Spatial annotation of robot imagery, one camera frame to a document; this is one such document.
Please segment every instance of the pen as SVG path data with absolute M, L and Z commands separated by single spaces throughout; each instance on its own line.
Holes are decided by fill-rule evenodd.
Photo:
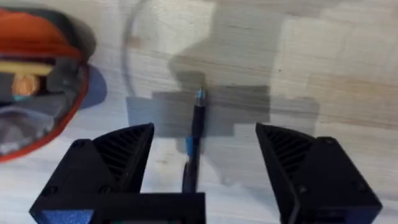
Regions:
M 205 113 L 206 93 L 204 88 L 201 87 L 193 108 L 191 135 L 186 140 L 188 161 L 185 163 L 182 179 L 182 192 L 184 193 L 195 193 L 197 191 L 200 139 L 205 128 Z

